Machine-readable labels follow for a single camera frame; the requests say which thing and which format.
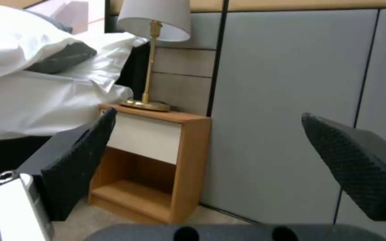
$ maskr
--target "pillow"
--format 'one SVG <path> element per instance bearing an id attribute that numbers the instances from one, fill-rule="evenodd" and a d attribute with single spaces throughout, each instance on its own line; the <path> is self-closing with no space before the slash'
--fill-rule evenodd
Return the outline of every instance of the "pillow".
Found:
<path id="1" fill-rule="evenodd" d="M 32 11 L 29 11 L 26 9 L 22 9 L 22 11 L 32 13 L 32 14 L 46 20 L 47 22 L 51 23 L 53 26 L 57 27 L 59 30 L 62 30 L 63 32 L 72 33 L 72 27 L 65 26 L 64 24 L 60 23 L 59 21 L 52 19 L 50 17 L 47 17 L 46 15 L 42 15 L 38 12 L 32 12 Z"/>
<path id="2" fill-rule="evenodd" d="M 70 67 L 76 66 L 96 55 L 96 50 L 85 43 L 73 43 L 54 55 L 33 64 L 28 71 L 57 74 Z"/>
<path id="3" fill-rule="evenodd" d="M 128 32 L 105 33 L 95 37 L 84 34 L 79 37 L 82 38 L 98 51 L 97 55 L 58 75 L 90 80 L 105 93 L 108 93 L 118 80 L 133 46 L 146 42 Z"/>
<path id="4" fill-rule="evenodd" d="M 24 70 L 77 42 L 73 35 L 40 17 L 0 6 L 0 77 Z"/>

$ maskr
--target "hole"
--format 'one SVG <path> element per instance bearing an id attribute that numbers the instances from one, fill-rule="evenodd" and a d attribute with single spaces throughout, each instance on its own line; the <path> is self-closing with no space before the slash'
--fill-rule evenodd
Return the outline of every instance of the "hole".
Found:
<path id="1" fill-rule="evenodd" d="M 13 177 L 13 173 L 12 172 L 7 172 L 7 173 L 4 173 L 4 174 L 1 175 L 0 180 L 6 180 L 6 179 L 9 179 L 11 177 Z"/>
<path id="2" fill-rule="evenodd" d="M 182 227 L 175 232 L 174 241 L 199 241 L 199 233 L 192 227 Z"/>
<path id="3" fill-rule="evenodd" d="M 272 232 L 273 241 L 298 241 L 296 234 L 288 227 L 277 227 Z"/>

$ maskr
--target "gray pillow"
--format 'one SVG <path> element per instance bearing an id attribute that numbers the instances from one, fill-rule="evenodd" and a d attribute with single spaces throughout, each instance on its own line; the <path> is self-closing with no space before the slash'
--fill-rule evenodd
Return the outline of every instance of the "gray pillow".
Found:
<path id="1" fill-rule="evenodd" d="M 26 10 L 26 9 L 22 9 L 23 11 L 25 12 L 29 12 L 29 13 L 32 13 L 34 14 L 35 16 L 38 16 L 44 20 L 46 20 L 47 22 L 51 23 L 53 26 L 57 27 L 59 30 L 62 30 L 63 32 L 68 32 L 68 33 L 72 33 L 72 27 L 70 26 L 65 26 L 64 24 L 60 23 L 59 21 L 57 20 L 54 20 L 50 17 L 47 17 L 45 15 L 42 15 L 40 13 L 36 13 L 36 12 L 32 12 L 32 11 L 29 11 L 29 10 Z"/>
<path id="2" fill-rule="evenodd" d="M 54 55 L 39 61 L 26 70 L 43 74 L 57 74 L 96 55 L 96 50 L 83 42 L 73 43 Z"/>

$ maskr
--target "white pillow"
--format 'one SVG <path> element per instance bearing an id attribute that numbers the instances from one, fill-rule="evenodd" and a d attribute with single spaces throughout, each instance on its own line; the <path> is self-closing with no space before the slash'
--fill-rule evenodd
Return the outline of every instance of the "white pillow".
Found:
<path id="1" fill-rule="evenodd" d="M 0 6 L 0 77 L 26 69 L 79 42 L 42 18 Z"/>
<path id="2" fill-rule="evenodd" d="M 84 61 L 62 73 L 60 76 L 76 79 L 87 79 L 108 93 L 126 63 L 134 46 L 146 43 L 144 38 L 130 33 L 105 33 L 102 35 L 82 35 L 77 37 L 94 48 L 98 53 L 95 57 Z"/>

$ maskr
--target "white drawer front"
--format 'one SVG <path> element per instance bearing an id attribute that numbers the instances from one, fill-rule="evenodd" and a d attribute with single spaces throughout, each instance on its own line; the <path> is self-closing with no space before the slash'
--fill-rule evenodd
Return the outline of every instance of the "white drawer front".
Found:
<path id="1" fill-rule="evenodd" d="M 108 146 L 176 164 L 181 124 L 118 113 Z"/>

